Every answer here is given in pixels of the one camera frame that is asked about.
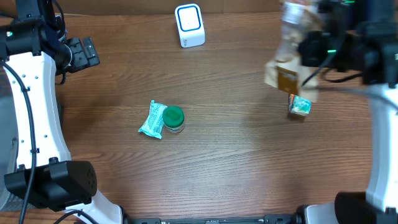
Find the light green wipes packet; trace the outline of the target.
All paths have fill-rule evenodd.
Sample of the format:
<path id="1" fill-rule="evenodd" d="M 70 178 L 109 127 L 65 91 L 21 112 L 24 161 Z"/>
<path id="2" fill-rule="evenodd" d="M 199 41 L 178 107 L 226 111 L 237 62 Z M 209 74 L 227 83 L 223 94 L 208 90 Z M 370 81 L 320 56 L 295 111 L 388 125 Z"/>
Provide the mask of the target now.
<path id="1" fill-rule="evenodd" d="M 156 103 L 152 100 L 150 103 L 149 115 L 138 132 L 144 133 L 152 138 L 162 139 L 162 130 L 164 127 L 163 112 L 166 108 L 166 105 Z"/>

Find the green lid white jar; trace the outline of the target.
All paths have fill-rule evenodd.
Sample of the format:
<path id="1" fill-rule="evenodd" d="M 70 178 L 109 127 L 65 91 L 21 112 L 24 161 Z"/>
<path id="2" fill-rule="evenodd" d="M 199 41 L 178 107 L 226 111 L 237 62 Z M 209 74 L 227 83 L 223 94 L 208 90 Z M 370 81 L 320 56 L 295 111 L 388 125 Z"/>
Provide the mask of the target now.
<path id="1" fill-rule="evenodd" d="M 185 115 L 178 106 L 168 106 L 162 114 L 163 122 L 171 133 L 179 133 L 185 127 Z"/>

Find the beige snack pouch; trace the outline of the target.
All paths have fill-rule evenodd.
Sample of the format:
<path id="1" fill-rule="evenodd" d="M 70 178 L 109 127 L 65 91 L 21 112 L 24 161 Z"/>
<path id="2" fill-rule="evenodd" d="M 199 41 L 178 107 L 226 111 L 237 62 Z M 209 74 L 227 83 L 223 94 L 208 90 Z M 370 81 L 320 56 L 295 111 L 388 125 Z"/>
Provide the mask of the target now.
<path id="1" fill-rule="evenodd" d="M 318 80 L 310 80 L 302 87 L 302 83 L 313 70 L 302 65 L 298 46 L 310 30 L 322 25 L 317 12 L 318 1 L 282 1 L 281 4 L 281 43 L 274 57 L 265 64 L 264 82 L 276 89 L 316 102 L 318 91 L 310 88 L 316 87 Z"/>

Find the grey plastic mesh basket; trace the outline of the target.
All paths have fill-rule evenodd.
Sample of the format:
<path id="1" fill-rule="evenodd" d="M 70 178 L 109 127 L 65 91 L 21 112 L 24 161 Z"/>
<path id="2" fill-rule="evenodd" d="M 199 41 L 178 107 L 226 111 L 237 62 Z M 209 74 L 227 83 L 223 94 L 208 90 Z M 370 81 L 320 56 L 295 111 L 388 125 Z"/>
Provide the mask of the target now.
<path id="1" fill-rule="evenodd" d="M 15 210 L 13 196 L 7 190 L 4 176 L 16 169 L 17 121 L 14 100 L 6 72 L 1 69 L 1 211 Z"/>

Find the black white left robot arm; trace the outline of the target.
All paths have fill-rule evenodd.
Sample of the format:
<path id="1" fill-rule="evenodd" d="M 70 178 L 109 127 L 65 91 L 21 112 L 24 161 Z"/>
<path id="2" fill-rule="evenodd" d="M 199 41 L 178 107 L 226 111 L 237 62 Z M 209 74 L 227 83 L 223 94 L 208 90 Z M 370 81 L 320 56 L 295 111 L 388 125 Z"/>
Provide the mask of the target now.
<path id="1" fill-rule="evenodd" d="M 100 63 L 90 38 L 68 38 L 57 1 L 17 1 L 17 17 L 1 27 L 1 66 L 11 84 L 18 132 L 7 191 L 29 205 L 85 223 L 129 223 L 124 209 L 97 188 L 94 167 L 74 161 L 62 133 L 56 77 Z"/>

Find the small teal tissue pack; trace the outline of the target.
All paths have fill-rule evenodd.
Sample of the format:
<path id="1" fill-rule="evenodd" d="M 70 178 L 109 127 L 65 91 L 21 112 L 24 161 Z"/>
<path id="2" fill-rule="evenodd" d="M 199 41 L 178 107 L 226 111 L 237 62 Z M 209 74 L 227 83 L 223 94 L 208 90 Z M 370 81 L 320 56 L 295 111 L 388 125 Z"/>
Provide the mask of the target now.
<path id="1" fill-rule="evenodd" d="M 301 96 L 295 95 L 294 103 L 291 109 L 291 114 L 299 116 L 307 116 L 310 113 L 312 102 L 302 98 Z"/>

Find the small orange box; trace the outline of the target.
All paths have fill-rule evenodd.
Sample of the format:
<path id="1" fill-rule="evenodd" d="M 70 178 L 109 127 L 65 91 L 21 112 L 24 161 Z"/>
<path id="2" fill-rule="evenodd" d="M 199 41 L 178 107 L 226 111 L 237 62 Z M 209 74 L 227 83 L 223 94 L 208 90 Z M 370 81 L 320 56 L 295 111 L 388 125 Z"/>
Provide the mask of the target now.
<path id="1" fill-rule="evenodd" d="M 290 95 L 289 95 L 289 100 L 288 100 L 288 112 L 291 112 L 291 109 L 292 109 L 292 106 L 293 106 L 293 103 L 294 103 L 294 97 L 295 97 L 294 94 L 290 94 Z"/>

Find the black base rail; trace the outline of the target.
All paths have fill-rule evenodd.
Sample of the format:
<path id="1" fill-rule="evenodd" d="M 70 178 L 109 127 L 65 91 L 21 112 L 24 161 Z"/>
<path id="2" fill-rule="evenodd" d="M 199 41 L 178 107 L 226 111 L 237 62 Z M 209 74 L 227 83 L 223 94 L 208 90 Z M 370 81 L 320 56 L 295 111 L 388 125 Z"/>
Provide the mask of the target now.
<path id="1" fill-rule="evenodd" d="M 133 218 L 133 224 L 303 224 L 299 215 L 279 214 L 264 215 L 263 217 L 236 217 L 236 218 Z"/>

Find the white barcode scanner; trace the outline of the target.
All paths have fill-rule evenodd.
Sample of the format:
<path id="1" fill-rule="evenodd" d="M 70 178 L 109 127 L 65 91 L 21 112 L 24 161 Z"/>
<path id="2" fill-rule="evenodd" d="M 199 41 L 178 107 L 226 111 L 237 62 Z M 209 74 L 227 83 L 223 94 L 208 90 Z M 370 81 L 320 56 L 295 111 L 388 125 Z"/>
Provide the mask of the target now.
<path id="1" fill-rule="evenodd" d="M 205 27 L 199 5 L 191 3 L 178 6 L 175 19 L 181 47 L 190 48 L 205 43 Z"/>

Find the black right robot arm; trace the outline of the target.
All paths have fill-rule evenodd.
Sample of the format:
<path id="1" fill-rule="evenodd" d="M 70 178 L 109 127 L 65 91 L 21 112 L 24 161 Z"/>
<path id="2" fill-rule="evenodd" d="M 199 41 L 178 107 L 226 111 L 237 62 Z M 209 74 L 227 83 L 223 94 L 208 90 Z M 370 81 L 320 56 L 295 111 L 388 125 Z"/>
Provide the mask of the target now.
<path id="1" fill-rule="evenodd" d="M 302 63 L 324 76 L 352 70 L 366 88 L 354 94 L 369 99 L 373 159 L 364 192 L 340 192 L 332 203 L 309 205 L 297 223 L 397 222 L 397 22 L 395 2 L 320 1 L 320 31 L 298 46 Z"/>

